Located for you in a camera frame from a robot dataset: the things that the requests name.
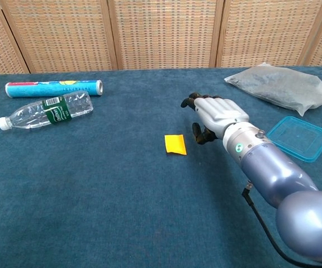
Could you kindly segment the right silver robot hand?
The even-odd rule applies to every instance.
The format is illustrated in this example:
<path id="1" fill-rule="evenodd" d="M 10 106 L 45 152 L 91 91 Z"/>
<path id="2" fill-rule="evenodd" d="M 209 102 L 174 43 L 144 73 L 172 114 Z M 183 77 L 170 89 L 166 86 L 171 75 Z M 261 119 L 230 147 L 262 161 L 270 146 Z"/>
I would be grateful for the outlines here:
<path id="1" fill-rule="evenodd" d="M 223 139 L 230 125 L 249 121 L 249 115 L 235 102 L 219 96 L 191 93 L 182 101 L 181 107 L 190 107 L 200 117 L 204 130 L 197 122 L 192 124 L 193 136 L 200 145 Z"/>

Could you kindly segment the yellow sticky note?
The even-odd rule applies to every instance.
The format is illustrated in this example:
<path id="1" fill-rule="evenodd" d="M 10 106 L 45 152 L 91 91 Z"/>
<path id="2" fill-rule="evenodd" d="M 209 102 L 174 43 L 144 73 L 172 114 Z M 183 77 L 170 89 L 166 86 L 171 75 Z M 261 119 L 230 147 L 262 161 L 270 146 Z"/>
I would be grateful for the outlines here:
<path id="1" fill-rule="evenodd" d="M 183 135 L 165 135 L 164 142 L 167 153 L 187 155 Z"/>

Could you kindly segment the grey granule filled bag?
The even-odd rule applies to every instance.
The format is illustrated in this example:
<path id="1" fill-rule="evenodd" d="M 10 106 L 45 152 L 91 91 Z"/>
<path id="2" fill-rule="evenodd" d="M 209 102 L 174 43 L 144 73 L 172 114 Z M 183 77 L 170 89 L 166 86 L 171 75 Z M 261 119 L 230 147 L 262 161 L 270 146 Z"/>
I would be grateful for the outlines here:
<path id="1" fill-rule="evenodd" d="M 311 74 L 262 63 L 228 76 L 225 82 L 300 116 L 322 106 L 322 80 Z"/>

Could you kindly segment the blue translucent container lid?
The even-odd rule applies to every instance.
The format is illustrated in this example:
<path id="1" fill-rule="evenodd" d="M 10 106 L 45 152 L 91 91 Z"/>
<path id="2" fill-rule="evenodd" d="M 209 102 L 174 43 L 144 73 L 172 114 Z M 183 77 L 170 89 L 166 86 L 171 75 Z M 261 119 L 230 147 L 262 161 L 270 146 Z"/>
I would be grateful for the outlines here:
<path id="1" fill-rule="evenodd" d="M 322 128 L 293 116 L 284 117 L 267 134 L 283 152 L 304 162 L 322 153 Z"/>

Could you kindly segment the blue velvet tablecloth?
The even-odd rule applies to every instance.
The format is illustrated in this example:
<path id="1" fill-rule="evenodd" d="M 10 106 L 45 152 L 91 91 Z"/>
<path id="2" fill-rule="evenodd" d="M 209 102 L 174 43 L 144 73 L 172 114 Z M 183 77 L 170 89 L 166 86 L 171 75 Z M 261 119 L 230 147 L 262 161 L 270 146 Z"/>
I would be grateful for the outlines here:
<path id="1" fill-rule="evenodd" d="M 216 140 L 198 145 L 191 93 L 236 102 L 269 131 L 295 111 L 225 83 L 239 69 L 0 75 L 0 117 L 31 103 L 8 82 L 101 80 L 93 112 L 0 129 L 0 268 L 293 268 L 242 197 L 247 182 Z M 183 135 L 187 155 L 167 153 Z"/>

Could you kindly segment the blue printed wrap roll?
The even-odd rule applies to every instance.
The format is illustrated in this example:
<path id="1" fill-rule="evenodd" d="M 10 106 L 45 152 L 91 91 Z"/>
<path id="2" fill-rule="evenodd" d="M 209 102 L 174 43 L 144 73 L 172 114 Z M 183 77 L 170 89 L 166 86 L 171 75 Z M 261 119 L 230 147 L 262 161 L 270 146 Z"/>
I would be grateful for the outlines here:
<path id="1" fill-rule="evenodd" d="M 9 82 L 5 92 L 10 98 L 19 97 L 56 97 L 84 90 L 89 95 L 102 95 L 101 80 L 63 80 L 52 82 Z"/>

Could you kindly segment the clear plastic water bottle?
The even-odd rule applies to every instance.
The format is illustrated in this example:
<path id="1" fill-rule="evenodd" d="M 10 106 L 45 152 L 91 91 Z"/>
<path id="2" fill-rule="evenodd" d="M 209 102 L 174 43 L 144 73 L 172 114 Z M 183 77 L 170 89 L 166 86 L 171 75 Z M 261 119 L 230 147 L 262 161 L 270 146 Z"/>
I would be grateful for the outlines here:
<path id="1" fill-rule="evenodd" d="M 55 125 L 92 111 L 91 97 L 86 91 L 80 90 L 27 104 L 10 116 L 0 117 L 0 129 L 5 131 Z"/>

